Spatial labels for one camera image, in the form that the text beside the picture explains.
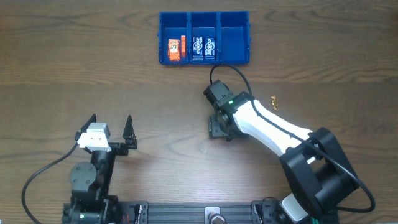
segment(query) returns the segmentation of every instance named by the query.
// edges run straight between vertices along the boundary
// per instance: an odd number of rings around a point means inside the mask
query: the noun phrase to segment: gold object
[[[276,99],[276,96],[272,95],[271,99],[272,99],[272,109],[278,111],[278,100]]]

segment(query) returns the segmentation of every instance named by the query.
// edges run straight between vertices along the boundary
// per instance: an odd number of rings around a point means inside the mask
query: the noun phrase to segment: cable
[[[32,180],[33,180],[35,177],[37,177],[37,176],[38,176],[39,174],[41,174],[43,171],[47,170],[48,168],[54,166],[55,164],[57,164],[57,163],[63,161],[63,160],[66,159],[68,156],[70,156],[70,154],[72,154],[72,153],[74,152],[74,150],[76,149],[77,145],[78,145],[78,144],[75,143],[75,145],[72,147],[72,149],[71,149],[68,153],[66,153],[64,156],[62,156],[61,158],[57,159],[56,161],[50,163],[49,165],[47,165],[47,166],[41,168],[41,169],[38,170],[35,174],[33,174],[31,177],[29,177],[29,179],[26,181],[25,186],[24,186],[24,188],[22,189],[22,195],[21,195],[22,206],[24,207],[26,214],[29,216],[29,218],[30,218],[34,223],[36,223],[36,224],[41,224],[41,222],[39,222],[39,221],[31,214],[31,212],[30,212],[29,209],[27,208],[26,201],[25,201],[25,193],[26,193],[27,186],[32,182]]]
[[[213,68],[211,68],[210,70],[210,83],[213,83],[213,80],[211,79],[213,71],[216,67],[219,67],[221,65],[227,66],[229,68],[232,68],[233,70],[235,70],[236,72],[239,73],[239,75],[242,77],[243,81],[245,82],[247,88],[248,88],[248,92],[249,92],[249,97],[250,97],[250,102],[251,105],[253,107],[253,110],[256,112],[257,116],[259,116],[260,118],[262,118],[264,121],[267,121],[269,124],[273,125],[275,128],[277,128],[278,130],[282,131],[285,134],[288,134],[291,138],[295,138],[297,140],[299,140],[301,143],[305,144],[307,147],[309,147],[310,149],[314,150],[316,153],[322,155],[325,159],[329,160],[331,163],[333,163],[335,166],[339,167],[342,171],[344,171],[345,173],[347,173],[352,180],[357,183],[362,189],[363,191],[366,193],[366,195],[369,197],[370,200],[370,207],[369,208],[346,208],[346,207],[337,207],[338,210],[341,211],[347,211],[347,212],[356,212],[356,213],[368,213],[374,210],[374,208],[376,207],[376,201],[371,193],[371,191],[366,187],[366,185],[364,183],[362,183],[362,181],[357,178],[354,174],[352,174],[350,171],[348,171],[347,169],[345,169],[342,165],[340,165],[339,163],[337,163],[334,159],[332,159],[328,154],[324,153],[322,150],[320,150],[319,148],[311,145],[309,142],[307,142],[306,140],[296,136],[294,133],[291,133],[285,129],[283,129],[282,127],[280,127],[279,125],[275,124],[274,122],[272,122],[271,120],[267,119],[266,117],[264,117],[256,108],[255,104],[254,104],[254,99],[253,99],[253,94],[251,92],[251,88],[250,88],[250,84],[247,80],[247,78],[243,75],[243,73],[241,71],[239,71],[237,68],[235,68],[232,65],[227,65],[227,64],[219,64],[219,65],[215,65],[213,66]]]

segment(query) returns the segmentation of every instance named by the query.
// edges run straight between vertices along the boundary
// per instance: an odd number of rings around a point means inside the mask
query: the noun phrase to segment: orange package
[[[186,48],[187,48],[187,43],[186,43],[186,40],[185,40],[185,36],[182,35],[181,36],[181,54],[182,54],[183,57],[187,56]]]
[[[167,56],[169,56],[170,61],[180,60],[180,40],[169,39],[169,48],[167,51]]]

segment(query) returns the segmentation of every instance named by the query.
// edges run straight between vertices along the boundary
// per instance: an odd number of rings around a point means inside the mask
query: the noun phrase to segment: tabletop
[[[25,181],[73,146],[97,114],[112,141],[132,116],[138,150],[116,159],[110,194],[148,202],[251,202],[291,191],[254,138],[208,139],[210,66],[159,64],[160,11],[249,11],[251,61],[238,66],[281,118],[335,134],[376,198],[341,223],[398,220],[398,4],[390,0],[0,1],[0,220],[32,223]],[[229,68],[214,76],[246,91]],[[60,223],[76,150],[32,181],[27,204]],[[342,205],[369,205],[362,190]]]

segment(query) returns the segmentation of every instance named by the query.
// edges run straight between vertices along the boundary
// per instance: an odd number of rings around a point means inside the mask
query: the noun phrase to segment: blue plastic bin
[[[167,56],[169,39],[187,40],[187,56],[171,62]],[[249,12],[160,12],[159,62],[162,65],[218,63],[245,64],[250,61]],[[216,42],[214,59],[192,60],[193,37],[212,37]]]

